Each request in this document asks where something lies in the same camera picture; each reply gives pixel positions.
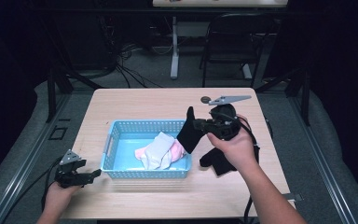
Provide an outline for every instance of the black chair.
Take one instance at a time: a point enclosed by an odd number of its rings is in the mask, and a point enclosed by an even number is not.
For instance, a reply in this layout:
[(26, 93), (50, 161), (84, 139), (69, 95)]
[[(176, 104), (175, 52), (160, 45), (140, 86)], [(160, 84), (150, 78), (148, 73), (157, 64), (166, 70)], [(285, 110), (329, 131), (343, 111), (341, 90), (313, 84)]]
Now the black chair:
[(248, 63), (255, 64), (252, 88), (266, 37), (276, 29), (267, 15), (228, 13), (214, 18), (205, 36), (206, 43), (200, 69), (203, 67), (202, 87), (207, 78), (207, 63), (237, 63), (240, 70)]

